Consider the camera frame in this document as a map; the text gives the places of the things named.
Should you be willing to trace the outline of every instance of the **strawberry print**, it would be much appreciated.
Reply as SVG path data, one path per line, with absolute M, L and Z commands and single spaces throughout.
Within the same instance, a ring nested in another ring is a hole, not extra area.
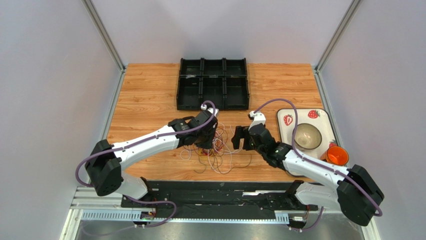
M 285 125 L 290 125 L 293 122 L 293 116 L 291 116 L 290 114 L 284 116 L 284 123 Z
M 337 142 L 336 140 L 331 140 L 330 144 L 328 145 L 329 148 L 333 147 L 333 146 L 337 146 Z
M 311 111 L 309 111 L 307 116 L 311 119 L 316 119 L 320 116 L 320 113 L 317 110 L 311 110 Z

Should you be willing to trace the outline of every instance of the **black storage tray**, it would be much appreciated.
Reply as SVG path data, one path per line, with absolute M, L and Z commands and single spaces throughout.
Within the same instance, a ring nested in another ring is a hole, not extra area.
M 181 59 L 177 109 L 199 110 L 205 100 L 220 110 L 249 109 L 246 59 Z
M 246 59 L 224 59 L 225 76 L 247 76 Z
M 246 76 L 225 78 L 225 109 L 249 109 L 249 83 Z
M 216 108 L 225 107 L 225 82 L 223 77 L 203 77 L 201 79 L 201 98 L 204 102 L 210 100 Z
M 199 110 L 201 81 L 199 77 L 179 77 L 177 83 L 177 110 Z
M 179 76 L 201 76 L 203 71 L 203 58 L 198 60 L 180 59 Z

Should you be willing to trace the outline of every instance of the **gray floor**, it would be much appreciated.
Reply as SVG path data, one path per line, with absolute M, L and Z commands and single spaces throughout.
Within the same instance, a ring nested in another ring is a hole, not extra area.
M 308 225 L 317 214 L 310 214 Z M 85 221 L 81 223 L 88 233 L 104 234 L 124 227 L 131 222 Z M 240 223 L 179 223 L 169 222 L 147 229 L 128 229 L 115 235 L 104 237 L 87 236 L 79 232 L 78 240 L 363 240 L 361 228 L 350 222 L 342 214 L 325 214 L 319 224 L 311 231 L 302 233 L 289 231 L 287 226 L 277 224 Z

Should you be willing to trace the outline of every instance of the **beige bowl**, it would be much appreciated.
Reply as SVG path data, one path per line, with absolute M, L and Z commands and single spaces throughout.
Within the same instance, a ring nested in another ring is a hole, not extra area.
M 309 123 L 301 123 L 297 125 L 296 136 L 294 138 L 298 149 L 301 150 L 312 150 L 320 146 L 323 141 L 318 128 L 314 127 Z

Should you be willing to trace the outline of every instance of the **orange cup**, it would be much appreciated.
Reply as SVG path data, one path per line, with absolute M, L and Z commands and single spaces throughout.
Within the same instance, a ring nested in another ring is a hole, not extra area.
M 343 166 L 349 161 L 348 152 L 339 146 L 331 146 L 320 158 L 327 163 Z

